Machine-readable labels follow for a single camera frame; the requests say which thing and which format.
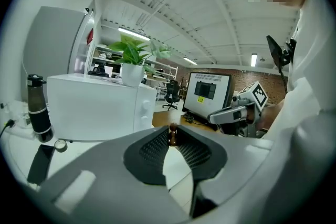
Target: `potted plant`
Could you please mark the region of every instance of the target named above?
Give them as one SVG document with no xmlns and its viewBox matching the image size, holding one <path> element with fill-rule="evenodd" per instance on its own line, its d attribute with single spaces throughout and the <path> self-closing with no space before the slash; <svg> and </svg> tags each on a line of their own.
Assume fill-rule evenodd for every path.
<svg viewBox="0 0 336 224">
<path fill-rule="evenodd" d="M 136 40 L 131 37 L 120 35 L 120 41 L 108 46 L 114 51 L 122 51 L 122 58 L 116 60 L 114 63 L 122 63 L 122 82 L 126 86 L 138 87 L 144 75 L 144 71 L 155 73 L 155 69 L 145 64 L 145 60 L 154 55 L 158 58 L 170 57 L 169 47 L 163 44 L 156 44 L 151 40 L 151 53 L 142 54 L 146 51 L 144 48 L 149 45 L 142 45 L 144 41 Z"/>
</svg>

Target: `white flower pot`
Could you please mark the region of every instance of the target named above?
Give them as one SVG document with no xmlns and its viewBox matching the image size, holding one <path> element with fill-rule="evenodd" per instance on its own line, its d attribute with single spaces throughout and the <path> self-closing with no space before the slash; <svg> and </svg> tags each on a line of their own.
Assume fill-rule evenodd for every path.
<svg viewBox="0 0 336 224">
<path fill-rule="evenodd" d="M 131 65 L 130 63 L 122 64 L 122 83 L 130 87 L 138 87 L 144 75 L 142 66 Z"/>
</svg>

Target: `white ceiling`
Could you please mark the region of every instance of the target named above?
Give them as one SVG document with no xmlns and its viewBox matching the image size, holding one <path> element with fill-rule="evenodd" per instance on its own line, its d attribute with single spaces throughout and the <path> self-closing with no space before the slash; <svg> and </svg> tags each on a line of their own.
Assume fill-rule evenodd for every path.
<svg viewBox="0 0 336 224">
<path fill-rule="evenodd" d="M 283 46 L 298 16 L 297 9 L 267 0 L 108 0 L 102 25 L 155 38 L 171 46 L 172 60 L 185 66 L 184 56 L 198 64 L 250 66 L 251 54 L 257 53 L 257 66 L 271 69 L 266 36 Z M 105 42 L 109 31 L 103 27 Z"/>
</svg>

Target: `black bottle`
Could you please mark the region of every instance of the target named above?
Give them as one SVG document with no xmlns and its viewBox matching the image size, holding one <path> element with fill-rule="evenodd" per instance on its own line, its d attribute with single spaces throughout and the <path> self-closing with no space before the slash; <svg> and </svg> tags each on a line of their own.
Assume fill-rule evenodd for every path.
<svg viewBox="0 0 336 224">
<path fill-rule="evenodd" d="M 46 101 L 43 95 L 43 77 L 30 74 L 27 77 L 28 112 L 38 139 L 48 142 L 53 137 Z"/>
</svg>

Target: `wooden floor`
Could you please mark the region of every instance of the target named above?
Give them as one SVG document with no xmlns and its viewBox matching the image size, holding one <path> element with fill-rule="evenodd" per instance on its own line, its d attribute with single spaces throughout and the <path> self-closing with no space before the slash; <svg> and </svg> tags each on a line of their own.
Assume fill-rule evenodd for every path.
<svg viewBox="0 0 336 224">
<path fill-rule="evenodd" d="M 188 123 L 183 115 L 186 112 L 182 112 L 181 110 L 170 110 L 170 111 L 163 111 L 163 112 L 154 112 L 152 124 L 154 127 L 161 127 L 165 125 L 170 125 L 171 123 L 177 123 L 178 125 L 185 125 L 185 126 L 192 126 L 197 127 L 202 130 L 212 131 L 214 130 L 206 125 L 197 125 L 195 123 Z"/>
</svg>

